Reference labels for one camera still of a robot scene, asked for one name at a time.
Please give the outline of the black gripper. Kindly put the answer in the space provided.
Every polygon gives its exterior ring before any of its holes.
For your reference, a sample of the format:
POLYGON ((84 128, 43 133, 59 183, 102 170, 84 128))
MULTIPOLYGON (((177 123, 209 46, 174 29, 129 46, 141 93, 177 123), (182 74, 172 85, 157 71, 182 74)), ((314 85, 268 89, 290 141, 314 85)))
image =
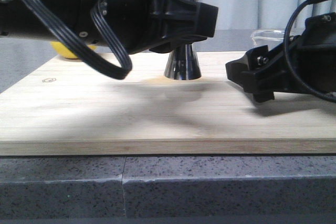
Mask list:
MULTIPOLYGON (((103 45, 90 17, 98 0, 68 0, 68 23, 85 42, 103 45)), ((106 0, 105 19, 130 54, 168 53, 184 44, 213 37, 218 7, 190 0, 106 0)))
POLYGON ((306 19, 302 34, 289 38, 286 28, 286 63, 283 45, 260 46, 228 62, 228 80, 253 95, 258 103, 275 92, 335 95, 335 13, 306 19))

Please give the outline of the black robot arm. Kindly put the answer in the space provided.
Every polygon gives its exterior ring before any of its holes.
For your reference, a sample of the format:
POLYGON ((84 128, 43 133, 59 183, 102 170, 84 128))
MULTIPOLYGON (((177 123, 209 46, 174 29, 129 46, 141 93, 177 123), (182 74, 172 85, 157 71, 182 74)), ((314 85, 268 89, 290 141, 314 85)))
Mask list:
MULTIPOLYGON (((1 0, 1 35, 64 39, 71 31, 87 44, 105 45, 90 12, 98 0, 1 0)), ((167 53, 214 35, 218 9, 189 0, 106 0, 104 18, 129 54, 167 53)))

